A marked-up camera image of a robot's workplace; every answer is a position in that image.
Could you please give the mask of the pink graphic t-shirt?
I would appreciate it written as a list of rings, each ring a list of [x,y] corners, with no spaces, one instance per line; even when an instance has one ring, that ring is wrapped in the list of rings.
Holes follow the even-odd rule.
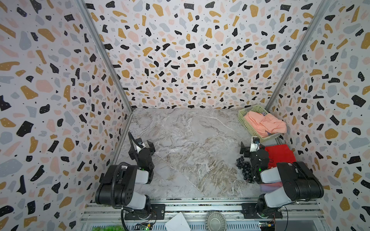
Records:
[[[276,133],[286,133],[287,125],[284,121],[276,118],[272,114],[263,115],[254,111],[249,111],[244,119],[262,137],[266,138]]]

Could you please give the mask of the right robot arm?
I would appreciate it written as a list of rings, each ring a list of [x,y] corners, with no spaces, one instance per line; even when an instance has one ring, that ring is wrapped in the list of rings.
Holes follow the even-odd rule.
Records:
[[[281,208],[299,201],[322,198],[324,188],[302,161],[297,161],[286,144],[264,146],[253,138],[250,147],[240,146],[237,167],[244,180],[278,186],[261,194],[255,203],[242,204],[244,218],[282,218]]]

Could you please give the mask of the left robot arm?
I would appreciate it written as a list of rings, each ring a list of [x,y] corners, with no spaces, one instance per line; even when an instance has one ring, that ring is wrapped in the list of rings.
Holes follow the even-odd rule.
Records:
[[[129,155],[136,165],[121,162],[111,165],[95,194],[98,205],[123,209],[139,219],[151,215],[149,196],[135,192],[135,186],[150,184],[154,176],[153,154],[156,152],[152,142],[143,144],[141,139],[131,141]]]

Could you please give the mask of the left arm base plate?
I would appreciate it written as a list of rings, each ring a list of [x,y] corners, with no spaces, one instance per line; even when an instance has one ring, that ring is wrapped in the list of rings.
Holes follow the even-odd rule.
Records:
[[[143,210],[134,210],[126,213],[124,220],[164,220],[165,212],[165,204],[153,204],[145,206]]]

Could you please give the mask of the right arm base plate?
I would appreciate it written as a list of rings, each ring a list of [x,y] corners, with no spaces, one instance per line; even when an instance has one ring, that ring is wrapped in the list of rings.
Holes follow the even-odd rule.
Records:
[[[243,203],[241,204],[241,207],[241,213],[245,219],[283,218],[282,212],[279,208],[269,208],[258,203]]]

